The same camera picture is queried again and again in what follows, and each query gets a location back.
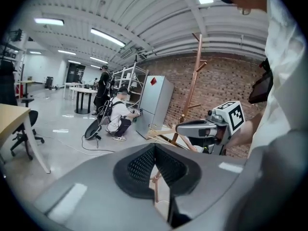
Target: table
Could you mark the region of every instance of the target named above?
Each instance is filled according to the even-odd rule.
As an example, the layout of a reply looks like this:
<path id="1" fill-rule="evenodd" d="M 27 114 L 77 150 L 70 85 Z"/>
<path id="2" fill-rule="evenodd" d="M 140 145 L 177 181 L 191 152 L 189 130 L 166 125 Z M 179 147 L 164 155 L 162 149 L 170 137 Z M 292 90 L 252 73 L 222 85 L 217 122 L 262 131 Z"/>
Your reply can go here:
<path id="1" fill-rule="evenodd" d="M 20 95 L 21 95 L 21 93 L 20 93 L 20 86 L 21 86 L 21 84 L 26 84 L 25 92 L 26 92 L 26 98 L 27 98 L 28 97 L 28 84 L 29 83 L 34 83 L 34 80 L 21 80 L 21 81 L 18 81 L 17 83 L 19 84 L 19 99 L 21 98 L 20 97 Z"/>
<path id="2" fill-rule="evenodd" d="M 96 90 L 91 90 L 91 89 L 86 89 L 86 88 L 80 88 L 80 87 L 70 87 L 70 90 L 73 90 L 73 91 L 77 92 L 75 113 L 77 113 L 77 114 L 88 114 L 88 113 L 90 113 L 91 95 L 92 95 L 92 93 L 97 93 L 97 91 Z M 81 105 L 80 105 L 80 109 L 79 109 L 78 106 L 79 106 L 79 94 L 80 93 L 82 93 L 82 94 L 81 94 Z M 83 110 L 82 109 L 83 96 L 84 96 L 85 93 L 89 94 L 88 110 Z"/>
<path id="3" fill-rule="evenodd" d="M 64 84 L 64 92 L 63 92 L 63 98 L 65 99 L 65 90 L 66 90 L 66 86 L 71 86 L 71 87 L 77 87 L 77 86 L 84 86 L 85 84 L 81 84 L 81 83 L 77 83 L 77 82 L 72 82 L 72 83 L 65 83 Z M 72 90 L 72 100 L 74 100 L 74 96 L 75 96 L 75 93 L 74 91 Z"/>
<path id="4" fill-rule="evenodd" d="M 30 109 L 26 107 L 0 104 L 0 147 L 2 147 L 7 138 L 23 123 L 35 157 L 45 172 L 49 174 L 50 167 L 45 162 L 32 132 L 29 112 Z"/>

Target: red sign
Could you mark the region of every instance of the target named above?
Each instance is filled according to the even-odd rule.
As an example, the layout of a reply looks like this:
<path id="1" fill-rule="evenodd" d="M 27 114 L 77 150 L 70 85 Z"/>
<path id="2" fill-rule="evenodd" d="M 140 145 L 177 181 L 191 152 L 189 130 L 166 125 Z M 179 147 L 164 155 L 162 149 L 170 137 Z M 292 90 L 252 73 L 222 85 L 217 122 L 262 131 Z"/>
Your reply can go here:
<path id="1" fill-rule="evenodd" d="M 151 85 L 154 85 L 157 82 L 157 80 L 155 79 L 155 77 L 151 80 Z"/>

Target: person in black clothing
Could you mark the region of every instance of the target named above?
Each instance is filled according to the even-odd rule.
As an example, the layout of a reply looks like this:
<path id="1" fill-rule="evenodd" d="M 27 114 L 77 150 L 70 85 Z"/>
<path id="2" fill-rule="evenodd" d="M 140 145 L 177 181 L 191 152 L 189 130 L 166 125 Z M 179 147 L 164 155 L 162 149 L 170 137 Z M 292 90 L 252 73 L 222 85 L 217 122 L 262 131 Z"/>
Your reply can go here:
<path id="1" fill-rule="evenodd" d="M 110 73 L 108 72 L 108 66 L 103 66 L 102 70 L 103 72 L 101 78 L 98 81 L 97 94 L 94 99 L 96 111 L 92 114 L 93 116 L 97 116 L 97 114 L 99 113 L 99 108 L 102 107 L 105 104 L 105 102 L 110 99 L 108 97 L 108 91 L 106 90 L 106 84 L 108 79 L 110 78 Z"/>

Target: white sleeve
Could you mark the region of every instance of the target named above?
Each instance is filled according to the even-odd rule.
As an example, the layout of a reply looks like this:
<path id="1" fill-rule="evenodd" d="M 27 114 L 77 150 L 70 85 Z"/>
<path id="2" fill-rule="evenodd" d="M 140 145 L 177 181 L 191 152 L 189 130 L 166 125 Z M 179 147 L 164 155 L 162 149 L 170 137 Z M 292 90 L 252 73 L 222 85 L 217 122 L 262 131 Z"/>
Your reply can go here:
<path id="1" fill-rule="evenodd" d="M 119 113 L 120 113 L 121 116 L 127 116 L 128 114 L 130 114 L 130 111 L 125 106 L 125 104 L 120 103 L 118 105 L 119 105 Z"/>

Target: white corrugated ceiling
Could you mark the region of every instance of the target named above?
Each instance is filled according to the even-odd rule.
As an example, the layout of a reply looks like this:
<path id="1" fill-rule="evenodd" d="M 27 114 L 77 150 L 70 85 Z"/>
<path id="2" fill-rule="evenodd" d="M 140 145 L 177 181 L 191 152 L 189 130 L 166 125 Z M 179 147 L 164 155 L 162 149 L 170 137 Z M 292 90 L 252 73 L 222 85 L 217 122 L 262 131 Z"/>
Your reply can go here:
<path id="1" fill-rule="evenodd" d="M 34 18 L 63 19 L 64 26 L 36 24 Z M 98 64 L 90 56 L 109 62 L 112 69 L 134 61 L 136 53 L 147 59 L 193 52 L 202 33 L 204 51 L 228 52 L 265 58 L 268 20 L 264 12 L 241 15 L 237 8 L 214 0 L 29 0 L 19 23 L 28 35 L 50 51 L 72 51 L 71 60 Z M 126 45 L 121 48 L 90 33 L 98 29 Z M 131 48 L 131 56 L 121 54 Z"/>

